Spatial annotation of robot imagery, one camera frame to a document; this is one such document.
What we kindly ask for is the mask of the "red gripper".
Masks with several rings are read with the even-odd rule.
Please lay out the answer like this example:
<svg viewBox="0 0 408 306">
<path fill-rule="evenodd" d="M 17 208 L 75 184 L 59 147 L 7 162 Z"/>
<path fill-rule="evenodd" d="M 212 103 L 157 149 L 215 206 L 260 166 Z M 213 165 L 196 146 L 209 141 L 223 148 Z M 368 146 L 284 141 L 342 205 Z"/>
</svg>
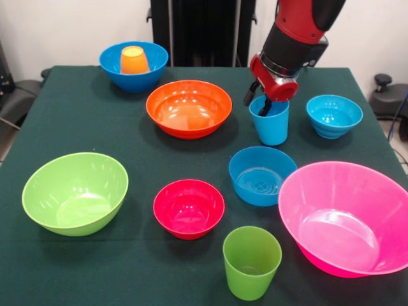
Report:
<svg viewBox="0 0 408 306">
<path fill-rule="evenodd" d="M 244 98 L 244 105 L 250 105 L 260 84 L 266 95 L 265 104 L 258 112 L 258 116 L 260 117 L 266 117 L 268 115 L 272 107 L 272 102 L 283 102 L 291 99 L 298 91 L 299 85 L 296 78 L 283 77 L 272 73 L 261 62 L 259 54 L 254 55 L 251 59 L 250 69 L 257 82 L 253 82 L 249 87 Z"/>
</svg>

